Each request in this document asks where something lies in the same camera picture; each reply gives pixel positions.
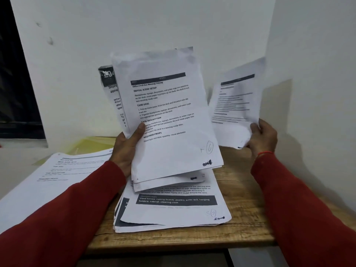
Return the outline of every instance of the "person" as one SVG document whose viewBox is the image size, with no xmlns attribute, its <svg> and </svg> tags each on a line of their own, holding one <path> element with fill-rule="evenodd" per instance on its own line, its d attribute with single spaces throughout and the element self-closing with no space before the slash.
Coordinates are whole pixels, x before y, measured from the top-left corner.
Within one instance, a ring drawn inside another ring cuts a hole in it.
<svg viewBox="0 0 356 267">
<path fill-rule="evenodd" d="M 277 132 L 263 120 L 259 125 L 251 125 L 247 144 L 255 158 L 251 174 L 261 187 L 266 215 L 289 266 L 356 266 L 356 232 L 278 161 Z M 141 123 L 131 138 L 118 135 L 109 161 L 2 233 L 1 266 L 74 266 L 125 185 L 144 132 Z"/>
</svg>

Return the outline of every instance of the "wooden tabletop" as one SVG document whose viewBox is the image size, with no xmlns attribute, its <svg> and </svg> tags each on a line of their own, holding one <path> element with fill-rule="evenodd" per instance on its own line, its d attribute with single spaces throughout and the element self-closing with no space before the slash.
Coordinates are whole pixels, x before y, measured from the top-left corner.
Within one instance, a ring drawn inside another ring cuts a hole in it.
<svg viewBox="0 0 356 267">
<path fill-rule="evenodd" d="M 214 169 L 217 183 L 231 212 L 232 219 L 218 226 L 176 228 L 115 233 L 112 204 L 89 244 L 86 254 L 201 250 L 276 244 L 265 216 L 262 192 L 250 174 L 249 149 L 220 147 L 224 166 Z M 356 230 L 356 220 L 327 200 L 322 200 L 347 226 Z"/>
</svg>

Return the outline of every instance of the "red thread bracelet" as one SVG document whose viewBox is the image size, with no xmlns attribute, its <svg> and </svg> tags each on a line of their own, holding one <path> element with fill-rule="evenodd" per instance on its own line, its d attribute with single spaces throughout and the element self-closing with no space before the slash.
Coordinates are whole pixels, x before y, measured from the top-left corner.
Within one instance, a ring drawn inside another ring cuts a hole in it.
<svg viewBox="0 0 356 267">
<path fill-rule="evenodd" d="M 260 154 L 274 154 L 274 152 L 271 151 L 259 152 L 256 157 L 259 157 Z"/>
</svg>

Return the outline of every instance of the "red long-sleeve shirt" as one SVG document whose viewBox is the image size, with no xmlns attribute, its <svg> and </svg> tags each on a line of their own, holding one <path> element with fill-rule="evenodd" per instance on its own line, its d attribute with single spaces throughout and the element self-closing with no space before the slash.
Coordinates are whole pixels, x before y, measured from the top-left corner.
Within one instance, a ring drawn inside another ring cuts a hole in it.
<svg viewBox="0 0 356 267">
<path fill-rule="evenodd" d="M 290 267 L 356 265 L 356 232 L 333 216 L 274 155 L 257 158 L 251 173 L 261 186 L 266 214 Z M 74 266 L 125 182 L 120 168 L 105 162 L 1 234 L 1 266 Z"/>
</svg>

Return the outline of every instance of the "dark window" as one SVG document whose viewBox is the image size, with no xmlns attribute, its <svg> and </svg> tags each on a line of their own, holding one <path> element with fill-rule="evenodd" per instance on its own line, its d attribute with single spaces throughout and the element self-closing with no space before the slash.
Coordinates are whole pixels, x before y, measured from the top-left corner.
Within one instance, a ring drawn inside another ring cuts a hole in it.
<svg viewBox="0 0 356 267">
<path fill-rule="evenodd" d="M 10 0 L 0 0 L 0 138 L 45 139 Z"/>
</svg>

